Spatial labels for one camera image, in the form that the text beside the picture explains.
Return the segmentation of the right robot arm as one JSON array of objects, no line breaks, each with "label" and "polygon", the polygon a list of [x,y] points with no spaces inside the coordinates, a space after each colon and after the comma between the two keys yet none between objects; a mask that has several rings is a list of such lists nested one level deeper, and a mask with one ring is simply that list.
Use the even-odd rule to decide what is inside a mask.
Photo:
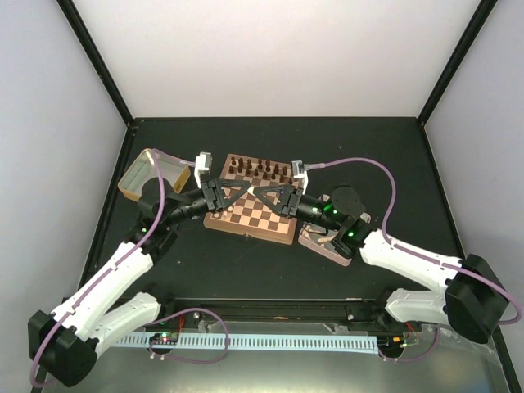
[{"label": "right robot arm", "polygon": [[500,324],[509,300],[502,283],[482,257],[438,255],[409,245],[365,222],[365,207],[349,186],[336,187],[327,200],[292,185],[253,187],[250,193],[276,215],[331,230],[335,251],[358,255],[365,264],[387,269],[424,287],[394,290],[374,306],[374,324],[390,330],[399,322],[446,325],[469,341],[485,344]]}]

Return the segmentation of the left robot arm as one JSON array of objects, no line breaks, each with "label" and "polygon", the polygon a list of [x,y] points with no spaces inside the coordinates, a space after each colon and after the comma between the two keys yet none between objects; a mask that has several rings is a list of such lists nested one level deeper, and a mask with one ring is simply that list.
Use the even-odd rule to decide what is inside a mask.
[{"label": "left robot arm", "polygon": [[214,178],[178,194],[162,177],[146,181],[138,199],[137,224],[109,261],[52,312],[38,311],[29,319],[31,384],[42,385],[36,376],[37,369],[44,368],[63,385],[75,386],[128,333],[148,324],[170,325],[176,315],[174,304],[152,291],[140,291],[121,306],[115,302],[174,244],[175,224],[225,211],[250,186],[244,180]]}]

